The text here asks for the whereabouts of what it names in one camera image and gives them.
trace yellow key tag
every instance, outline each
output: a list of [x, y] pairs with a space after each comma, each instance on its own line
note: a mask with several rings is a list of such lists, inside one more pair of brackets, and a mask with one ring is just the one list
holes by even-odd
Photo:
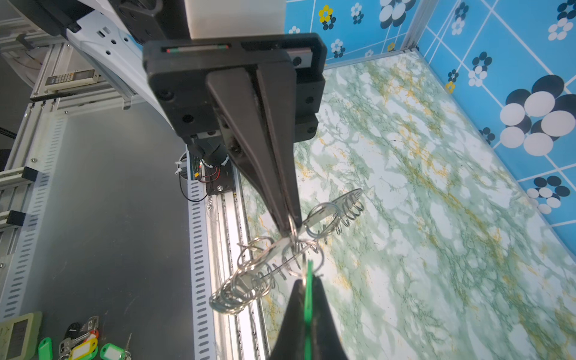
[[98, 339], [91, 339], [86, 342], [81, 343], [77, 347], [73, 348], [70, 352], [70, 360], [80, 360], [88, 357], [92, 352], [97, 351]]

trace bundle of key rings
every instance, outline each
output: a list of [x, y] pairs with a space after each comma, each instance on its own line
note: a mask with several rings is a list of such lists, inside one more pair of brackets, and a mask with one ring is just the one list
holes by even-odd
[[[274, 275], [281, 273], [282, 269], [292, 276], [302, 274], [293, 270], [294, 265], [301, 268], [298, 257], [302, 257], [302, 263], [306, 264], [306, 252], [312, 250], [320, 254], [322, 259], [313, 270], [316, 273], [324, 264], [324, 252], [318, 242], [333, 232], [341, 234], [342, 225], [349, 227], [351, 221], [360, 216], [364, 211], [359, 201], [362, 189], [352, 190], [336, 200], [320, 203], [308, 214], [297, 229], [294, 220], [289, 217], [291, 235], [275, 241], [271, 237], [260, 236], [252, 239], [247, 245], [241, 245], [242, 251], [237, 260], [238, 269], [220, 286], [210, 297], [210, 306], [219, 313], [234, 315], [240, 313], [252, 301], [266, 296], [275, 286]], [[321, 230], [315, 232], [312, 227], [321, 223]], [[299, 238], [306, 232], [311, 240]], [[249, 260], [244, 260], [244, 254], [248, 251]], [[281, 255], [280, 266], [270, 265], [277, 255]]]

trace metal key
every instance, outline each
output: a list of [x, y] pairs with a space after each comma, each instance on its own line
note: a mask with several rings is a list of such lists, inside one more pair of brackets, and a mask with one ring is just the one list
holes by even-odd
[[59, 360], [67, 358], [70, 355], [72, 349], [75, 348], [76, 345], [82, 343], [84, 340], [90, 337], [91, 335], [90, 331], [96, 330], [97, 328], [98, 328], [98, 317], [92, 316], [91, 318], [88, 319], [88, 322], [84, 324], [84, 326], [82, 326], [81, 331], [86, 331], [84, 335], [79, 336], [75, 339], [65, 338], [64, 340], [62, 340], [58, 348], [58, 355], [60, 356]]
[[124, 349], [124, 352], [122, 353], [122, 357], [121, 357], [122, 360], [132, 360], [132, 355], [128, 351], [128, 346], [130, 346], [130, 339], [132, 339], [132, 333], [130, 333], [130, 335], [128, 336], [128, 342], [126, 343], [126, 348]]

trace blue tile wall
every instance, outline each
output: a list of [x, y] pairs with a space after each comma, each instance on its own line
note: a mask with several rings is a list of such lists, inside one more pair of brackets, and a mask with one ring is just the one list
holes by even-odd
[[288, 0], [286, 33], [316, 32], [326, 64], [398, 50], [420, 0]]
[[424, 59], [576, 253], [576, 0], [439, 0]]

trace green marble surface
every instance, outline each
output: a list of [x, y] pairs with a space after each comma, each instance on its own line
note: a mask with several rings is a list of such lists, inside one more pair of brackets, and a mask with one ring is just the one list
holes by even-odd
[[[416, 53], [324, 73], [316, 137], [295, 145], [303, 214], [364, 189], [321, 242], [350, 359], [573, 359], [576, 266]], [[244, 182], [251, 236], [278, 238]], [[294, 277], [262, 300], [272, 348]]]

